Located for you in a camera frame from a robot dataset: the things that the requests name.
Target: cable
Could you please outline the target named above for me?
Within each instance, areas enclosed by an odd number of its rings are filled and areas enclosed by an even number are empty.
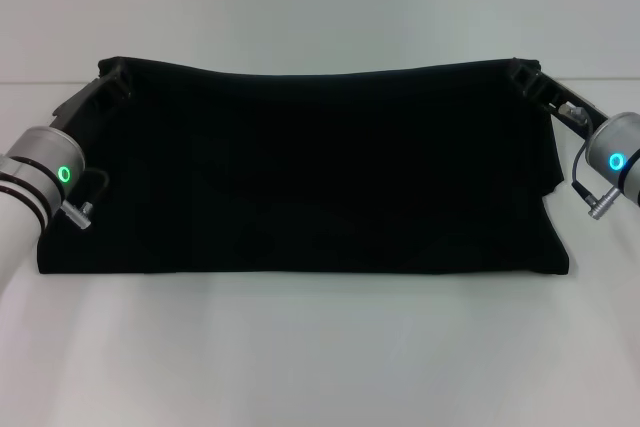
[[[591,120],[591,117],[589,117],[589,114],[584,109],[582,109],[581,113],[584,114],[584,117],[587,120],[589,132],[587,134],[587,137],[584,139],[584,144],[582,144],[582,147],[580,147],[580,150],[576,154],[576,158],[573,159],[573,168],[571,169],[571,187],[573,187],[578,195],[582,197],[582,200],[589,204],[589,206],[593,207],[593,205],[595,205],[595,203],[597,202],[596,198],[589,191],[589,189],[578,182],[578,162],[580,162],[580,157],[582,156],[584,150],[587,148],[587,145],[591,140],[591,136],[593,135],[593,121]]]
[[[591,117],[589,117],[589,114],[587,114],[586,112],[584,113],[587,119],[587,125],[589,126],[589,133],[587,134],[587,138],[584,140],[584,144],[582,144],[582,147],[580,147],[580,150],[578,151],[578,153],[576,154],[576,158],[573,160],[573,169],[571,169],[571,180],[573,182],[578,182],[578,162],[580,162],[580,156],[582,155],[582,153],[584,152],[584,150],[587,148],[587,145],[589,144],[589,141],[591,140],[591,136],[593,135],[593,121],[591,120]]]
[[[88,167],[86,169],[84,169],[85,174],[97,174],[102,176],[103,182],[102,182],[102,187],[100,187],[98,189],[97,192],[95,192],[91,198],[88,200],[88,202],[92,203],[92,204],[96,204],[96,202],[98,202],[98,200],[100,200],[100,197],[102,197],[102,195],[106,192],[106,190],[109,188],[109,182],[111,181],[111,179],[109,178],[109,174],[101,169],[94,169],[92,167]]]

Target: metal connector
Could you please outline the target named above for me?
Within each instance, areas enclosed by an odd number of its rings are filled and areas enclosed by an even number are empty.
[[[596,205],[598,205],[598,199],[596,199],[593,195],[587,195],[587,197],[585,197],[584,201],[589,204],[589,207],[594,208]]]
[[[71,222],[84,230],[91,225],[91,221],[89,220],[89,217],[87,217],[87,214],[91,211],[91,209],[86,208],[87,204],[88,203],[85,202],[85,204],[82,206],[82,210],[78,210],[76,207],[65,200],[62,203],[62,207],[60,207],[60,210],[62,210],[67,215],[67,217],[69,217],[69,220],[71,220]]]
[[[604,194],[600,198],[600,200],[598,200],[594,205],[591,206],[589,215],[596,220],[600,219],[604,214],[607,213],[607,211],[611,208],[611,206],[621,193],[622,192],[620,192],[617,187],[611,187],[611,189],[609,189],[609,192]]]
[[[576,107],[571,102],[565,102],[558,108],[558,115],[562,115],[580,127],[585,127],[588,124],[588,114],[583,107]]]

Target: white background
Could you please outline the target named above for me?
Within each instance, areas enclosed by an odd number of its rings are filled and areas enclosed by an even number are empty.
[[[637,0],[0,0],[0,151],[115,55],[272,74],[528,57],[640,111],[639,27]],[[555,125],[567,174],[580,139]],[[547,208],[567,277],[44,277],[32,254],[0,294],[0,425],[636,426],[640,210],[592,221],[566,183]]]

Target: black fabric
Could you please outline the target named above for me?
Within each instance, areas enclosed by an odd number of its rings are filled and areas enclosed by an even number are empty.
[[[506,60],[285,77],[126,62],[135,102],[86,153],[110,188],[87,231],[55,216],[43,273],[567,273],[542,203],[563,180],[550,117]]]

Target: green led ring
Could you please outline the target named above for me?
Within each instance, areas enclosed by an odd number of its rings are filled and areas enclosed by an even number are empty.
[[[65,184],[71,180],[71,171],[69,167],[62,166],[58,169],[58,178]]]

